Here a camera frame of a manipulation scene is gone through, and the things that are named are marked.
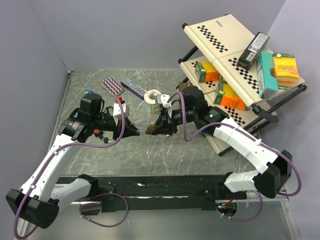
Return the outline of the long shackle brass padlock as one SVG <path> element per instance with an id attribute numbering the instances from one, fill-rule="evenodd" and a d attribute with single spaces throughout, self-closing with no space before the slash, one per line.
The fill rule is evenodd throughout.
<path id="1" fill-rule="evenodd" d="M 157 127 L 154 124 L 147 125 L 147 124 L 133 123 L 132 125 L 135 126 L 135 127 L 143 127 L 143 128 L 145 128 L 144 133 L 146 135 L 154 135 L 155 129 Z"/>

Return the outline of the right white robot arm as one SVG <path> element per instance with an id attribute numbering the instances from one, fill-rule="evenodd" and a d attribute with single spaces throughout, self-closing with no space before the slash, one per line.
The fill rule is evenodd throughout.
<path id="1" fill-rule="evenodd" d="M 208 105 L 204 94 L 196 86 L 178 91 L 180 109 L 172 109 L 172 98 L 154 91 L 148 94 L 160 109 L 155 124 L 148 127 L 150 135 L 173 135 L 178 126 L 184 128 L 193 122 L 199 133 L 213 136 L 236 150 L 254 167 L 253 171 L 227 173 L 224 182 L 218 187 L 223 199 L 230 199 L 242 191 L 258 191 L 263 196 L 273 199 L 291 177 L 291 154 L 279 152 L 263 144 L 260 139 L 240 127 L 226 112 L 216 106 Z"/>

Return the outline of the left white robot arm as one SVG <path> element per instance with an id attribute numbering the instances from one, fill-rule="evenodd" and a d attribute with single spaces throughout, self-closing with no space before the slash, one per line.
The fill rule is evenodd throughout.
<path id="1" fill-rule="evenodd" d="M 36 171 L 20 189 L 10 189 L 5 197 L 16 217 L 46 229 L 68 204 L 80 198 L 93 201 L 98 197 L 99 181 L 87 174 L 78 176 L 61 190 L 54 191 L 54 187 L 73 155 L 81 146 L 88 145 L 86 141 L 91 135 L 109 131 L 115 143 L 139 135 L 137 130 L 129 128 L 130 108 L 121 97 L 116 98 L 112 113 L 103 111 L 103 107 L 101 95 L 87 93 L 79 107 L 62 122 L 51 149 Z"/>

